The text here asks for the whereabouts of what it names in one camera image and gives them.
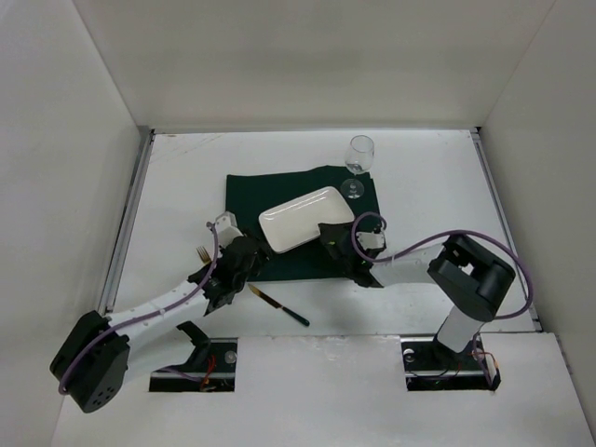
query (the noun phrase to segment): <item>white tray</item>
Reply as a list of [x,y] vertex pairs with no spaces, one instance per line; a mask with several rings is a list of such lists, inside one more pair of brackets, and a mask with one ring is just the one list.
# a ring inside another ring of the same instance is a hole
[[332,186],[278,205],[259,215],[267,242],[275,253],[283,253],[320,236],[318,224],[344,224],[354,213]]

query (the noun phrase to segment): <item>white wall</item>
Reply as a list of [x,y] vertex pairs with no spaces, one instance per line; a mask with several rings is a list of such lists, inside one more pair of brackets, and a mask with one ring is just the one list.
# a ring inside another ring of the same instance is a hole
[[596,2],[558,0],[482,129],[544,326],[596,429]]
[[482,124],[553,0],[75,0],[138,124]]
[[71,0],[0,1],[0,445],[49,445],[48,367],[97,299],[139,135]]

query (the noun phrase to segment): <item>wine glass bowl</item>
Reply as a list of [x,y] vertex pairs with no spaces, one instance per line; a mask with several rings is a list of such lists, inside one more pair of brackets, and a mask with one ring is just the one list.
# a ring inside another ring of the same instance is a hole
[[[345,151],[345,167],[354,175],[367,172],[373,166],[374,142],[366,135],[357,135]],[[358,198],[364,194],[364,185],[356,179],[347,179],[341,186],[342,194]]]

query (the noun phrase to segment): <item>rectangular plate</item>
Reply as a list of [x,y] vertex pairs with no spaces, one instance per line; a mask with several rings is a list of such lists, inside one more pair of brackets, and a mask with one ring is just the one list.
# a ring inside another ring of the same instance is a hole
[[259,224],[275,253],[294,249],[316,239],[318,224],[344,224],[354,213],[332,186],[318,189],[259,215]]

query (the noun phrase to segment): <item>gold fork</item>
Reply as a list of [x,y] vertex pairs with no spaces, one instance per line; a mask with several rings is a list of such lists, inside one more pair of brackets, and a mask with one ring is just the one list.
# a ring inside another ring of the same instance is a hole
[[207,251],[207,249],[205,247],[203,247],[203,246],[196,247],[196,253],[198,254],[198,257],[201,258],[201,262],[203,264],[207,265],[207,264],[212,263],[209,252]]

